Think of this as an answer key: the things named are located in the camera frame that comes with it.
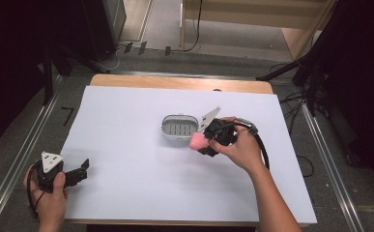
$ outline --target wire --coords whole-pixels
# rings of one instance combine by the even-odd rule
[[[214,136],[215,132],[216,131],[219,131],[221,129],[224,129],[224,128],[227,128],[227,127],[231,127],[231,126],[241,126],[241,127],[244,127],[248,130],[252,130],[252,127],[246,125],[246,124],[242,124],[242,123],[236,123],[236,122],[230,122],[230,123],[226,123],[214,130],[211,130],[211,134]],[[255,135],[253,135],[256,139],[256,142],[258,143],[259,145],[259,148],[261,149],[262,151],[262,156],[264,158],[264,162],[265,162],[265,166],[270,169],[270,165],[269,165],[269,157],[268,157],[268,153],[266,152],[266,148],[265,148],[265,145],[261,139],[261,137],[259,136],[258,133],[256,133]]]
[[[307,175],[303,175],[304,177],[311,177],[311,176],[313,176],[313,174],[314,174],[314,165],[313,165],[313,162],[312,161],[310,161],[310,159],[308,159],[308,158],[306,158],[306,157],[303,157],[303,156],[296,156],[297,158],[302,158],[302,159],[304,159],[304,160],[306,160],[309,164],[310,164],[310,168],[312,169],[311,171],[310,171],[310,173],[309,174],[307,174]]]
[[[47,190],[47,188],[48,188],[48,185],[45,187],[42,194],[39,196],[39,199],[37,199],[36,205],[34,206],[35,212],[37,212],[37,205],[39,204],[40,199],[42,199],[43,195],[45,194],[45,191]]]
[[[30,210],[33,213],[34,217],[37,218],[39,215],[36,211],[36,206],[33,204],[33,198],[32,198],[32,191],[30,190],[30,182],[32,180],[33,171],[36,170],[36,168],[39,166],[39,161],[37,161],[29,171],[29,174],[27,174],[27,199],[29,200],[29,206]]]
[[[269,68],[269,73],[271,73],[272,72],[272,69],[274,68],[274,67],[278,67],[278,66],[284,66],[284,65],[289,65],[289,63],[282,63],[282,64],[276,64],[276,65],[272,65],[270,68]]]
[[[196,25],[196,40],[195,40],[195,44],[190,49],[187,49],[187,50],[181,50],[181,49],[179,49],[179,50],[171,50],[171,52],[189,52],[189,51],[193,50],[196,47],[196,45],[198,44],[198,41],[199,41],[199,24],[201,22],[201,13],[202,13],[202,1],[203,0],[201,0],[201,3],[199,5],[198,23]]]
[[[301,109],[302,105],[303,105],[303,102],[301,102],[301,105],[299,105],[298,108],[296,109],[295,114],[293,115],[292,120],[289,124],[289,136],[292,135],[292,128],[293,128],[293,125],[295,124],[295,118],[298,115],[299,110]]]
[[[105,69],[107,71],[113,71],[113,70],[117,69],[120,66],[120,59],[118,58],[118,52],[120,50],[124,49],[124,48],[126,48],[126,46],[123,45],[123,44],[120,44],[120,45],[117,46],[117,50],[115,51],[115,57],[117,58],[117,64],[113,68],[108,68],[108,67],[102,65],[99,62],[96,62],[95,64],[102,67],[103,69]]]

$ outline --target gray floor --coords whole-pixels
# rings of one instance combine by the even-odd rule
[[[163,55],[163,51],[147,50],[142,56],[138,56],[136,53],[136,48],[127,54],[123,54],[122,51],[118,52],[120,66],[113,73],[124,71],[188,73],[226,75],[236,79],[253,79],[255,76],[269,73],[270,68],[281,63],[279,59],[266,59],[265,57],[253,59],[245,58],[245,56],[220,56],[216,51],[214,51],[216,55],[172,53],[167,57]],[[106,61],[106,64],[114,65],[114,62],[115,59],[111,58],[111,60]],[[42,151],[51,153],[61,151],[72,125],[73,117],[79,108],[83,90],[89,84],[92,76],[93,73],[86,67],[74,64],[72,76],[67,77],[65,80],[60,96],[43,128],[42,135],[39,137],[28,160],[29,164],[39,159]],[[294,86],[290,84],[292,76],[293,72],[288,72],[271,82],[273,91],[280,99],[295,92]],[[0,183],[12,165],[36,117],[42,110],[42,100],[43,92],[39,92],[0,139]],[[62,106],[75,108],[73,117],[66,126],[63,126],[63,124],[67,119],[68,111],[61,109]],[[282,111],[286,112],[287,110],[287,106],[282,105]],[[365,231],[374,231],[374,171],[369,168],[351,167],[345,159],[345,152],[330,121],[320,114],[317,115],[317,120],[329,144],[331,154],[344,180],[344,184],[357,206]],[[326,168],[319,156],[309,127],[301,114],[295,120],[292,142],[297,155],[310,159],[315,169],[314,174],[311,177],[304,178],[304,180],[318,223],[304,228],[304,231],[349,231],[348,224],[333,192]],[[310,164],[304,159],[299,159],[299,162],[302,172],[304,174],[309,173],[311,170]],[[37,229],[37,223],[29,216],[26,207],[27,198],[21,182],[22,177],[19,177],[14,187],[14,192],[0,216],[0,231],[34,231]],[[69,224],[65,226],[64,231],[85,231],[85,226]]]

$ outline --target black cable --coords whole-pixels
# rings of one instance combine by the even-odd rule
[[[306,157],[303,157],[303,156],[296,156],[297,158],[302,158],[302,159],[305,159],[307,162],[309,162],[310,163],[310,167],[311,167],[311,172],[310,172],[310,174],[308,174],[308,175],[303,175],[304,177],[311,177],[313,174],[314,174],[314,165],[313,165],[313,162],[312,161],[310,161],[310,159],[308,159],[308,158],[306,158]]]
[[[29,173],[27,174],[27,199],[29,200],[30,210],[33,213],[34,217],[37,218],[39,215],[36,211],[36,206],[33,203],[32,198],[32,191],[30,190],[30,182],[32,180],[33,171],[39,166],[39,161],[37,161],[31,168]]]
[[[183,50],[183,52],[188,52],[188,51],[193,50],[196,47],[196,44],[198,44],[198,40],[199,40],[199,23],[201,22],[201,13],[202,13],[202,1],[203,0],[201,0],[201,4],[199,5],[198,23],[196,24],[196,40],[195,40],[195,44],[190,49]]]
[[[224,124],[214,130],[211,130],[211,133],[214,134],[216,131],[219,131],[221,129],[224,129],[224,128],[227,128],[227,127],[231,127],[231,126],[241,126],[241,127],[244,127],[248,130],[251,130],[252,127],[248,126],[248,125],[245,125],[245,124],[242,124],[242,123],[236,123],[236,122],[230,122],[230,123],[227,123],[227,124]],[[270,165],[269,165],[269,157],[268,157],[268,153],[266,152],[266,148],[265,148],[265,145],[263,144],[263,141],[261,139],[261,137],[259,136],[258,133],[256,133],[255,135],[253,135],[256,139],[256,142],[258,143],[259,145],[259,148],[261,149],[262,151],[262,156],[264,158],[264,162],[265,162],[265,166],[270,169]]]
[[[289,65],[289,63],[282,63],[282,64],[277,64],[277,65],[272,65],[272,66],[269,68],[269,73],[272,72],[272,69],[273,69],[274,67],[285,66],[285,65]]]
[[[255,137],[256,141],[258,142],[259,148],[262,151],[265,166],[269,169],[269,157],[268,157],[268,154],[266,153],[265,145],[263,144],[263,141],[262,141],[261,137],[259,136],[259,134],[256,134],[254,137]]]
[[[37,212],[37,205],[39,204],[40,199],[42,199],[43,195],[45,194],[45,191],[47,190],[48,186],[45,187],[42,194],[39,196],[39,199],[37,199],[36,204],[34,206],[35,212]]]
[[[292,128],[293,128],[293,125],[295,124],[295,118],[298,115],[299,110],[301,109],[301,107],[302,107],[302,104],[299,105],[298,108],[296,109],[295,114],[293,115],[292,120],[291,120],[291,122],[289,124],[289,136],[292,135]]]

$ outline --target white table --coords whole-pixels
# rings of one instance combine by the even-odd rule
[[[96,77],[130,81],[130,76]],[[194,80],[201,87],[207,81],[212,83],[210,89],[216,83],[220,89],[228,88],[221,85],[225,81],[229,87],[234,83],[134,78],[145,80],[139,82],[141,86],[148,81],[163,83],[165,78],[169,78],[168,86],[171,78],[186,83]],[[61,152],[66,170],[90,159],[88,179],[70,189],[66,222],[256,225],[259,217],[255,193],[241,168],[223,155],[211,158],[191,151],[187,142],[167,140],[160,131],[166,115],[184,113],[201,120],[218,105],[222,108],[219,117],[235,115],[256,124],[270,157],[273,178],[298,223],[316,223],[275,95],[101,86],[86,89]]]

